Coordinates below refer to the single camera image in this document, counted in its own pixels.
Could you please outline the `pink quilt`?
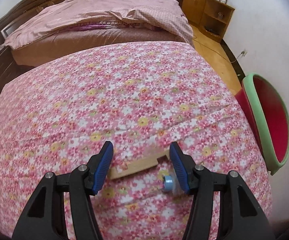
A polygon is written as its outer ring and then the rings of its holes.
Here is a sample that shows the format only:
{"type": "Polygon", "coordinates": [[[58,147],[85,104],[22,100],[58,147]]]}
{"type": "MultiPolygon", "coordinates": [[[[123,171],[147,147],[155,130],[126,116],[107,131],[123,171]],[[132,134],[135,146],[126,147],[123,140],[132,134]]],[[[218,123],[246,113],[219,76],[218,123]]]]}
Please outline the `pink quilt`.
{"type": "Polygon", "coordinates": [[[4,42],[13,50],[65,28],[87,24],[147,23],[191,43],[193,31],[176,0],[65,0],[43,9],[19,26],[4,42]]]}

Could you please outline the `blue plastic bottle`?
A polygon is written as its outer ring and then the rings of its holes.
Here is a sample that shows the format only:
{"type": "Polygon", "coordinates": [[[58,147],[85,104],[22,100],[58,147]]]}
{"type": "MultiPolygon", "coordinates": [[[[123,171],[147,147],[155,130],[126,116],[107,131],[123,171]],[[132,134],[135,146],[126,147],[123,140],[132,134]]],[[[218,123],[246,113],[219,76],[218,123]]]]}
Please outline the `blue plastic bottle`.
{"type": "Polygon", "coordinates": [[[183,190],[179,184],[176,176],[173,174],[166,175],[163,177],[163,188],[162,191],[165,193],[172,194],[174,196],[179,196],[183,194],[183,190]]]}

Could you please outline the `wooden notched stick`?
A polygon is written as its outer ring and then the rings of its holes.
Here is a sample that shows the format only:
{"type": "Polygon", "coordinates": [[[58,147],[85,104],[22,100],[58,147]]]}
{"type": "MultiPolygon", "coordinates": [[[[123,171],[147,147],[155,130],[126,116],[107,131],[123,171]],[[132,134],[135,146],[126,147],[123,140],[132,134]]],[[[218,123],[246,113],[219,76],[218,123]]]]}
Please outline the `wooden notched stick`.
{"type": "Polygon", "coordinates": [[[161,153],[152,154],[146,158],[126,162],[123,165],[110,168],[108,178],[110,180],[115,180],[145,171],[157,166],[159,164],[159,160],[165,158],[168,160],[170,159],[168,150],[161,153]]]}

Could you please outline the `dark wooden nightstand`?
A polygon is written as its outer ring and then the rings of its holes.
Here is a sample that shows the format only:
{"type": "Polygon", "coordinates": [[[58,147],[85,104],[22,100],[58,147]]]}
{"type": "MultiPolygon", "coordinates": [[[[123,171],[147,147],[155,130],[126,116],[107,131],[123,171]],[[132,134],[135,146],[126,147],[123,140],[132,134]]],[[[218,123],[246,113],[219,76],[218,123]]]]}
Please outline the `dark wooden nightstand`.
{"type": "Polygon", "coordinates": [[[4,48],[0,54],[0,87],[17,77],[17,64],[13,59],[9,47],[4,48]]]}

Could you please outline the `long wooden desk cabinet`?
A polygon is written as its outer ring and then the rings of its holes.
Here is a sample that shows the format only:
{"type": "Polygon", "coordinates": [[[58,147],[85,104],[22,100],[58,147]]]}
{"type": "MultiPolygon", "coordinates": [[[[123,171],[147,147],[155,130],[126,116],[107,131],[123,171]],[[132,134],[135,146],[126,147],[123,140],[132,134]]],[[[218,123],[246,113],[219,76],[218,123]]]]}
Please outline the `long wooden desk cabinet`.
{"type": "Polygon", "coordinates": [[[234,8],[217,0],[177,0],[190,24],[205,36],[221,42],[234,8]]]}

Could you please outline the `floral pink bed sheet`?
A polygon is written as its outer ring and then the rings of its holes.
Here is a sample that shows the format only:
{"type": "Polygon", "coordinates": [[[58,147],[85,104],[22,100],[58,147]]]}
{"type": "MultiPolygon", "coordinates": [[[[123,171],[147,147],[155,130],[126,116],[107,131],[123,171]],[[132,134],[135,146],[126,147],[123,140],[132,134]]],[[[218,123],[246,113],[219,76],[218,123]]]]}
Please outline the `floral pink bed sheet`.
{"type": "Polygon", "coordinates": [[[264,159],[218,74],[186,43],[133,42],[61,57],[4,86],[0,231],[12,235],[46,172],[71,172],[106,141],[118,170],[166,153],[175,141],[213,172],[238,171],[263,211],[271,212],[264,159]]]}

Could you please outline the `brown mattress bed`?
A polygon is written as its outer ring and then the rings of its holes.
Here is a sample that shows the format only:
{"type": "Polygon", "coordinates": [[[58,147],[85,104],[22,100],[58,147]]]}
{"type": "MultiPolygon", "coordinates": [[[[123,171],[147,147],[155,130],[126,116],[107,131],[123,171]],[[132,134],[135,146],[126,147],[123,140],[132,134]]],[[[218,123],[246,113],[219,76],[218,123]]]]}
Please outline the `brown mattress bed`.
{"type": "Polygon", "coordinates": [[[12,55],[18,65],[37,67],[81,50],[141,41],[181,41],[181,39],[165,30],[153,31],[146,28],[67,31],[12,50],[12,55]]]}

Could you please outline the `red bin with green rim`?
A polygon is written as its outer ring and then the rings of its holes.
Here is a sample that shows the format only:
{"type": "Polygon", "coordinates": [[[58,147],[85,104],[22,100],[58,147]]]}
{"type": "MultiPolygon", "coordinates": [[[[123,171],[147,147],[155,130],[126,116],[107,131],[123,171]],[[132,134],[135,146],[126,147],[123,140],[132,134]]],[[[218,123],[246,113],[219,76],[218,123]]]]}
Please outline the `red bin with green rim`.
{"type": "Polygon", "coordinates": [[[282,97],[268,80],[252,73],[243,78],[235,98],[249,122],[267,170],[274,175],[289,156],[289,114],[282,97]]]}

